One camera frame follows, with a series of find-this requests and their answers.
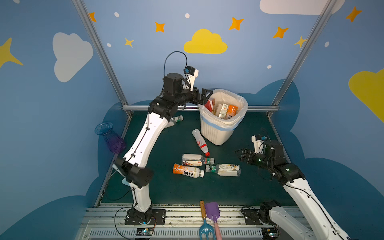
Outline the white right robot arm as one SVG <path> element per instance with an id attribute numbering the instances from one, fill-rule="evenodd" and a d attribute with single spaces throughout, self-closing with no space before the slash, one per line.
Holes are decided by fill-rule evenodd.
<path id="1" fill-rule="evenodd" d="M 275 200 L 260 205 L 261 222 L 282 228 L 294 240 L 350 239 L 316 197 L 299 167 L 287 161 L 278 141 L 256 140 L 253 150 L 240 149 L 235 153 L 241 162 L 267 170 L 295 201 L 310 227 L 292 217 Z"/>

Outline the light blue toy trowel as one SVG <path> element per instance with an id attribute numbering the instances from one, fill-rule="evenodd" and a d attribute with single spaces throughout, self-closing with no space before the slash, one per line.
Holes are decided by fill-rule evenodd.
<path id="1" fill-rule="evenodd" d="M 113 168 L 116 173 L 119 173 L 121 176 L 123 176 L 122 184 L 130 187 L 131 184 L 127 181 L 125 172 L 121 170 L 116 164 L 113 164 Z"/>

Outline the left green circuit board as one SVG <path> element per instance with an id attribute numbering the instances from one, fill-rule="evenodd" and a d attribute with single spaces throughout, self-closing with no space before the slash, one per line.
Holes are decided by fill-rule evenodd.
<path id="1" fill-rule="evenodd" d="M 137 228 L 136 237 L 151 237 L 154 233 L 154 228 Z"/>

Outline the clear bottle green white label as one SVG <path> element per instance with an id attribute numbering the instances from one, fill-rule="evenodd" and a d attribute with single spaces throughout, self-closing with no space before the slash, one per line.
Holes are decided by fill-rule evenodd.
<path id="1" fill-rule="evenodd" d="M 173 127 L 174 125 L 176 125 L 177 123 L 179 123 L 183 120 L 184 120 L 183 116 L 172 117 L 170 119 L 170 121 L 168 122 L 168 124 L 165 126 L 165 128 Z"/>

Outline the clear square bottle green cap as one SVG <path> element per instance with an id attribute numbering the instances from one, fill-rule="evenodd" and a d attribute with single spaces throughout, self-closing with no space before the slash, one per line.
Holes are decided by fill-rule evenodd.
<path id="1" fill-rule="evenodd" d="M 241 168 L 235 164 L 206 165 L 205 172 L 216 173 L 222 177 L 239 177 L 241 175 Z"/>

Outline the clear bottle white orange label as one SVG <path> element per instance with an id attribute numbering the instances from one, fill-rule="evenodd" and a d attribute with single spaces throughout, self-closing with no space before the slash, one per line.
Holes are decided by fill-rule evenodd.
<path id="1" fill-rule="evenodd" d="M 182 165 L 183 166 L 192 166 L 192 167 L 201 167 L 203 165 L 214 165 L 214 158 L 206 158 L 202 155 L 196 154 L 183 154 L 182 155 Z"/>

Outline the white bottle red label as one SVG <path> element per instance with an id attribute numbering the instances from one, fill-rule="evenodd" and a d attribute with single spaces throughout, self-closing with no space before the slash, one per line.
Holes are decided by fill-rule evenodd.
<path id="1" fill-rule="evenodd" d="M 208 146 L 207 146 L 206 141 L 204 140 L 203 136 L 201 135 L 201 132 L 199 131 L 199 129 L 193 130 L 192 134 L 193 134 L 199 148 L 201 149 L 201 151 L 204 153 L 204 155 L 206 157 L 209 157 L 210 152 L 209 152 Z"/>

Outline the orange label juice bottle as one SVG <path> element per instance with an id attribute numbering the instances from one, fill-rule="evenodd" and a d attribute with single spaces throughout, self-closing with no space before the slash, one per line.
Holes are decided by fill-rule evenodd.
<path id="1" fill-rule="evenodd" d="M 195 167 L 174 164 L 173 174 L 183 175 L 191 178 L 203 178 L 205 171 Z"/>

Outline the purple plastic vase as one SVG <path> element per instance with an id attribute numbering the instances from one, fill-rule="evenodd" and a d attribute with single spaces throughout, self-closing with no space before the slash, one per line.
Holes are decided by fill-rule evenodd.
<path id="1" fill-rule="evenodd" d="M 114 125 L 110 122 L 97 125 L 95 134 L 104 139 L 109 150 L 114 154 L 119 154 L 126 148 L 126 142 L 114 131 Z"/>

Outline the right green circuit board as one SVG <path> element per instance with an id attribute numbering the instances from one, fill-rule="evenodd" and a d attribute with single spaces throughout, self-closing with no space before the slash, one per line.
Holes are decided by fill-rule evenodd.
<path id="1" fill-rule="evenodd" d="M 280 236 L 280 232 L 277 229 L 262 228 L 263 240 L 276 240 Z"/>

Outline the green circuit board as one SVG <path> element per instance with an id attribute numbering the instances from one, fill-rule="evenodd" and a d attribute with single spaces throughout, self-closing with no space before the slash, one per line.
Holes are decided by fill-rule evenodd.
<path id="1" fill-rule="evenodd" d="M 136 237 L 151 237 L 154 233 L 154 228 L 137 228 Z"/>
<path id="2" fill-rule="evenodd" d="M 263 240 L 276 240 L 280 236 L 280 232 L 277 229 L 262 228 Z"/>

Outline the aluminium frame left post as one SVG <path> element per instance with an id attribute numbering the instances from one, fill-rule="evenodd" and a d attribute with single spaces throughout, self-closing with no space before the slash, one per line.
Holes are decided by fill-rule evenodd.
<path id="1" fill-rule="evenodd" d="M 122 107 L 124 106 L 127 106 L 128 105 L 128 101 L 127 101 L 127 98 L 123 92 L 123 89 L 121 87 L 121 84 L 116 76 L 116 73 L 115 71 L 113 70 L 113 67 L 111 65 L 111 62 L 107 56 L 107 53 L 102 45 L 102 42 L 99 38 L 99 35 L 97 33 L 97 30 L 93 24 L 93 21 L 91 20 L 91 17 L 89 15 L 89 12 L 87 10 L 87 7 L 85 5 L 85 2 L 84 1 L 81 1 L 81 0 L 73 0 L 72 1 L 82 22 L 83 22 L 83 25 L 85 27 L 85 29 L 87 30 L 87 33 L 89 34 L 89 37 L 96 49 L 96 52 L 98 54 L 98 56 L 100 57 L 100 60 L 105 68 L 105 71 L 112 83 L 112 86 L 122 104 Z"/>

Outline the gold red label tea bottle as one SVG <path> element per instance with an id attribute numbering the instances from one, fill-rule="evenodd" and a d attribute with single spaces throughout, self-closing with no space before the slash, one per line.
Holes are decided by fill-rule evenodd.
<path id="1" fill-rule="evenodd" d="M 214 98 L 209 98 L 204 107 L 209 110 L 212 114 L 215 114 L 216 111 L 216 101 Z"/>

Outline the white ribbed trash bin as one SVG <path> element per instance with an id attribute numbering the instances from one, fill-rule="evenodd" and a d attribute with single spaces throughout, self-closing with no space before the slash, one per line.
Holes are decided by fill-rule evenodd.
<path id="1" fill-rule="evenodd" d="M 201 134 L 208 141 L 215 145 L 222 145 L 225 143 L 233 134 L 233 131 L 221 131 L 217 130 L 214 127 L 208 126 L 207 124 L 201 123 Z"/>

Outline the orange white tea bottle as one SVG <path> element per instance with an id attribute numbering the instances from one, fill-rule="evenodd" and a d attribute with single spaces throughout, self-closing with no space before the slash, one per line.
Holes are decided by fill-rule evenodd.
<path id="1" fill-rule="evenodd" d="M 233 118 L 237 114 L 237 111 L 238 111 L 237 106 L 229 105 L 225 119 L 228 120 Z"/>

